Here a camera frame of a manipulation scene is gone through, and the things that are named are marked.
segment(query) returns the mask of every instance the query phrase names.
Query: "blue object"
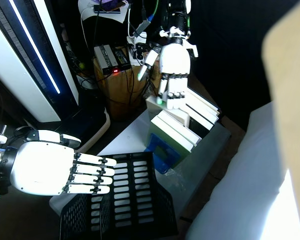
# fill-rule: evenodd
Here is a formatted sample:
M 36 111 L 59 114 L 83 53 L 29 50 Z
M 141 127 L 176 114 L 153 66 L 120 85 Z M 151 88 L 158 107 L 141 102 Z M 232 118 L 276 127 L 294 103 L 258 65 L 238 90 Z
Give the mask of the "blue object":
M 165 174 L 180 159 L 180 154 L 154 133 L 150 134 L 145 152 L 153 152 L 154 168 L 161 174 Z

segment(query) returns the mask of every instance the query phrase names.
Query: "bright light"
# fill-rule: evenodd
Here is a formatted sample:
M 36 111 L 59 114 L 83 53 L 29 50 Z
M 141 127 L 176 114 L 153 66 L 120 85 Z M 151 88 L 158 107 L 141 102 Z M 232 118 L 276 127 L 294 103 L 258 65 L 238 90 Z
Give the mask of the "bright light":
M 36 46 L 34 40 L 32 39 L 32 37 L 31 37 L 31 35 L 30 35 L 30 33 L 29 33 L 28 29 L 27 29 L 27 26 L 25 25 L 25 22 L 24 22 L 24 20 L 22 19 L 21 15 L 20 15 L 20 13 L 19 13 L 19 11 L 18 11 L 18 9 L 17 9 L 17 6 L 16 6 L 14 0 L 9 0 L 9 2 L 10 2 L 10 4 L 11 4 L 12 8 L 13 8 L 13 11 L 14 11 L 16 17 L 19 19 L 19 22 L 20 22 L 20 24 L 21 24 L 21 26 L 22 26 L 22 28 L 23 28 L 23 30 L 24 30 L 26 36 L 28 37 L 28 39 L 29 39 L 29 41 L 30 41 L 30 43 L 31 43 L 31 45 L 32 45 L 32 47 L 33 47 L 33 50 L 35 51 L 36 55 L 38 56 L 38 58 L 39 58 L 39 60 L 40 60 L 40 62 L 41 62 L 41 64 L 42 64 L 42 66 L 43 66 L 43 68 L 44 68 L 46 74 L 48 75 L 48 77 L 49 77 L 51 83 L 53 84 L 53 86 L 54 86 L 56 92 L 57 92 L 58 94 L 60 94 L 60 90 L 59 90 L 59 88 L 58 88 L 58 86 L 57 86 L 55 80 L 53 79 L 53 77 L 52 77 L 52 75 L 51 75 L 51 73 L 50 73 L 50 71 L 49 71 L 49 69 L 48 69 L 48 67 L 47 67 L 47 65 L 46 65 L 46 63 L 45 63 L 45 61 L 44 61 L 44 59 L 42 58 L 42 56 L 41 56 L 41 54 L 40 54 L 40 52 L 39 52 L 39 50 L 38 50 L 38 48 L 37 48 L 37 46 Z

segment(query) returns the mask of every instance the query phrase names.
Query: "smartphone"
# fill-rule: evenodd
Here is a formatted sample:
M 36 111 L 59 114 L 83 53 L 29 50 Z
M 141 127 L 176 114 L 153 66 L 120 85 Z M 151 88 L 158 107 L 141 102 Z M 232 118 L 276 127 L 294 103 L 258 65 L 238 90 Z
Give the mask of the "smartphone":
M 98 13 L 98 9 L 99 9 L 99 5 L 94 5 L 93 6 L 93 11 L 95 14 Z M 120 8 L 115 9 L 113 11 L 105 11 L 104 9 L 102 9 L 102 7 L 100 7 L 100 14 L 120 14 Z

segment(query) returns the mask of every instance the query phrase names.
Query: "floor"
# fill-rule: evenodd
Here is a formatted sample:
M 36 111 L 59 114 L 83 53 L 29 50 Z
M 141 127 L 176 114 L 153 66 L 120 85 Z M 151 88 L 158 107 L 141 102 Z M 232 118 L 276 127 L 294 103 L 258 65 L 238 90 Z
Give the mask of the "floor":
M 195 78 L 191 77 L 189 86 L 198 93 L 212 101 L 208 92 Z M 128 119 L 121 122 L 111 122 L 109 130 L 88 151 L 89 154 L 98 154 L 122 130 L 124 130 L 138 115 L 140 109 Z M 209 174 L 200 185 L 197 193 L 178 221 L 179 235 L 171 239 L 184 239 L 192 220 L 209 200 L 210 194 L 216 184 L 225 175 L 231 158 L 236 154 L 245 132 L 226 116 L 220 121 L 231 132 L 231 138 L 220 154 Z M 59 239 L 59 217 L 49 207 L 50 197 L 33 196 L 19 192 L 12 187 L 7 195 L 0 199 L 0 239 L 1 240 L 56 240 Z

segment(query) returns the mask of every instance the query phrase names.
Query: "white cable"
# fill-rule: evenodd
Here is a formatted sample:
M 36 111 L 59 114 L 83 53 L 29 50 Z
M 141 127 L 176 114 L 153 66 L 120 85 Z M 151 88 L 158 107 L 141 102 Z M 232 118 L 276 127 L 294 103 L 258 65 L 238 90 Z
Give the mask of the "white cable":
M 131 10 L 131 5 L 129 4 L 129 7 L 128 7 L 128 36 L 129 36 L 129 38 L 133 38 L 134 36 L 130 36 L 130 10 Z
M 86 47 L 88 48 L 88 51 L 90 52 L 89 47 L 88 47 L 88 43 L 87 43 L 87 40 L 86 40 L 86 35 L 85 35 L 84 25 L 83 25 L 83 23 L 82 23 L 82 14 L 83 14 L 84 11 L 87 10 L 87 9 L 91 9 L 91 7 L 86 7 L 85 9 L 82 10 L 81 15 L 80 15 L 80 21 L 81 21 L 81 27 L 82 27 L 82 32 L 83 32 L 83 37 L 84 37 L 85 45 L 86 45 Z

